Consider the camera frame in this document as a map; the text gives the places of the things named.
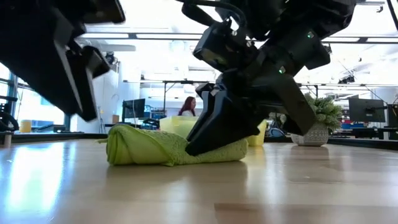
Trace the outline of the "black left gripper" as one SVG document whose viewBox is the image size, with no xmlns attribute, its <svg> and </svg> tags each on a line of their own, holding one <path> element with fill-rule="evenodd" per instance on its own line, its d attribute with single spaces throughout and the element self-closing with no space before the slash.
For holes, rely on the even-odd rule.
<svg viewBox="0 0 398 224">
<path fill-rule="evenodd" d="M 93 78 L 110 71 L 103 54 L 75 38 L 85 6 L 1 6 L 1 63 L 66 114 L 97 118 Z"/>
</svg>

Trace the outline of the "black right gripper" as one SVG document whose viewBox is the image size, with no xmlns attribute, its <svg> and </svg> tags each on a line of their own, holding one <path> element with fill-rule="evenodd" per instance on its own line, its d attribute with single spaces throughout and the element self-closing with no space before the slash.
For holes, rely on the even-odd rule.
<svg viewBox="0 0 398 224">
<path fill-rule="evenodd" d="M 282 129 L 307 134 L 316 117 L 294 76 L 303 67 L 311 70 L 329 63 L 329 53 L 310 29 L 269 39 L 247 67 L 223 72 L 217 86 L 206 83 L 196 89 L 203 111 L 187 136 L 185 151 L 197 156 L 259 134 L 263 115 L 241 97 L 270 101 L 287 116 Z"/>
</svg>

